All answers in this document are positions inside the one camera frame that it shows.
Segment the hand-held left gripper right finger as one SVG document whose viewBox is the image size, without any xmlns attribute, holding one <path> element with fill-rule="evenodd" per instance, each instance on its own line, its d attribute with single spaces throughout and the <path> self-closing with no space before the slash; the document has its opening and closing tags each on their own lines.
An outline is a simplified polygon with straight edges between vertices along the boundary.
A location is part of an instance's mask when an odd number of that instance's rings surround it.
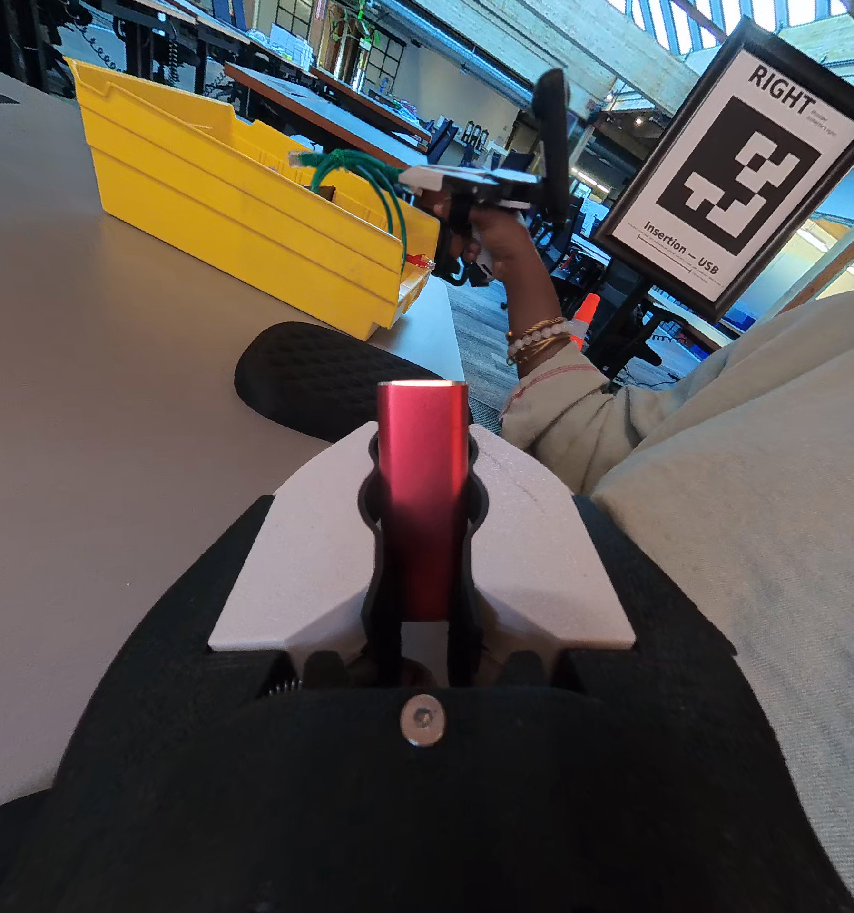
<svg viewBox="0 0 854 913">
<path fill-rule="evenodd" d="M 551 674 L 571 649 L 631 649 L 636 634 L 566 484 L 479 425 L 466 449 L 444 548 L 448 683 L 486 683 L 520 651 Z"/>
</svg>

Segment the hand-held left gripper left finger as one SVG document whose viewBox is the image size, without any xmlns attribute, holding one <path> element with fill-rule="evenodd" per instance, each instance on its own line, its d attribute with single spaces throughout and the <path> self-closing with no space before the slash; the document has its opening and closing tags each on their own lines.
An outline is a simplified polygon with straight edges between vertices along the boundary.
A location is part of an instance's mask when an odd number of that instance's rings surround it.
<svg viewBox="0 0 854 913">
<path fill-rule="evenodd" d="M 358 499 L 375 467 L 369 447 L 376 433 L 376 422 L 365 423 L 275 491 L 208 638 L 211 651 L 282 650 L 298 670 L 323 650 L 346 664 L 361 656 L 375 535 Z"/>
</svg>

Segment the red network switch box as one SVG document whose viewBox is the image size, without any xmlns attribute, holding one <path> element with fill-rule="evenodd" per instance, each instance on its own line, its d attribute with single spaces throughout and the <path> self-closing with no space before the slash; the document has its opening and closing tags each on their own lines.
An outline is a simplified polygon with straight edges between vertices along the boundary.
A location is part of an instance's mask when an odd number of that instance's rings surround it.
<svg viewBox="0 0 854 913">
<path fill-rule="evenodd" d="M 382 529 L 405 622 L 445 622 L 466 529 L 465 382 L 381 383 L 376 394 Z"/>
</svg>

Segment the yellow plastic bin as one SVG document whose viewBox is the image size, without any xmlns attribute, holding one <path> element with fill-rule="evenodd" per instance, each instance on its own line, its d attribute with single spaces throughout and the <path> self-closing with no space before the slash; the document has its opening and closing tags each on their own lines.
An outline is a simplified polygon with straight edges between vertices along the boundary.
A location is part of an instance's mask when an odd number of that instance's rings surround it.
<svg viewBox="0 0 854 913">
<path fill-rule="evenodd" d="M 428 289 L 436 218 L 224 101 L 65 62 L 106 213 L 359 340 Z"/>
</svg>

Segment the person's right forearm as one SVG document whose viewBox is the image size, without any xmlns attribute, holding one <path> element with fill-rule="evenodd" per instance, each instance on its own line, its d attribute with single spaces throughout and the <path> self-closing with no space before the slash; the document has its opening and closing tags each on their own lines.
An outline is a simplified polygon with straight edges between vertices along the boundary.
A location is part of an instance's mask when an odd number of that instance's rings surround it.
<svg viewBox="0 0 854 913">
<path fill-rule="evenodd" d="M 512 351 L 520 380 L 501 412 L 501 435 L 557 476 L 590 495 L 603 477 L 639 449 L 652 447 L 701 418 L 689 406 L 726 367 L 735 344 L 718 349 L 669 389 L 610 382 L 568 334 L 534 339 Z"/>
</svg>

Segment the wooden desk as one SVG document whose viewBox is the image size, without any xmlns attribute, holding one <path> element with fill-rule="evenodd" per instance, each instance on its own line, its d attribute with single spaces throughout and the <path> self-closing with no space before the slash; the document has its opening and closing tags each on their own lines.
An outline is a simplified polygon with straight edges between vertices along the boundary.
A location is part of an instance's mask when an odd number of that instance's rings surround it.
<svg viewBox="0 0 854 913">
<path fill-rule="evenodd" d="M 381 131 L 300 84 L 227 63 L 225 73 L 248 92 L 248 116 L 272 122 L 278 130 L 301 133 L 323 147 L 355 150 L 399 168 L 426 165 L 428 158 L 393 134 Z"/>
</svg>

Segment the orange traffic cone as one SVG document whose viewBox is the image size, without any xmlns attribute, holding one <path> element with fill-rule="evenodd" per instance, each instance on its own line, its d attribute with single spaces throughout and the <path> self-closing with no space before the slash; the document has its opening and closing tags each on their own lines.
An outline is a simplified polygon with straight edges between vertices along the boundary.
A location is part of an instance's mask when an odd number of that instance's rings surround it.
<svg viewBox="0 0 854 913">
<path fill-rule="evenodd" d="M 599 308 L 600 301 L 600 294 L 588 293 L 570 321 L 571 339 L 580 350 L 583 350 L 587 345 L 589 328 Z"/>
</svg>

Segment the black framed marker sign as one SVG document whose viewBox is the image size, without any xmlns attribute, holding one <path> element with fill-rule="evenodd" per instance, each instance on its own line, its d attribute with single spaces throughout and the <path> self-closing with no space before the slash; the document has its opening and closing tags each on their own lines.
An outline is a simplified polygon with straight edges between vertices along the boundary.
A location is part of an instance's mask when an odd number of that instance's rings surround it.
<svg viewBox="0 0 854 913">
<path fill-rule="evenodd" d="M 612 380 L 661 289 L 715 324 L 854 166 L 854 86 L 742 17 L 593 242 L 637 280 L 589 339 Z"/>
</svg>

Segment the black wrist rest pad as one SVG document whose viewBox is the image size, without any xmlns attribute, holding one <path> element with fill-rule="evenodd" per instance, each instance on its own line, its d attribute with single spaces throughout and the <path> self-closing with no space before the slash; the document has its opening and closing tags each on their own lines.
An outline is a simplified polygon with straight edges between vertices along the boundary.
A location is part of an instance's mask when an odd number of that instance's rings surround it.
<svg viewBox="0 0 854 913">
<path fill-rule="evenodd" d="M 440 378 L 337 330 L 292 321 L 250 343 L 236 364 L 234 387 L 261 417 L 333 444 L 376 421 L 379 383 Z"/>
</svg>

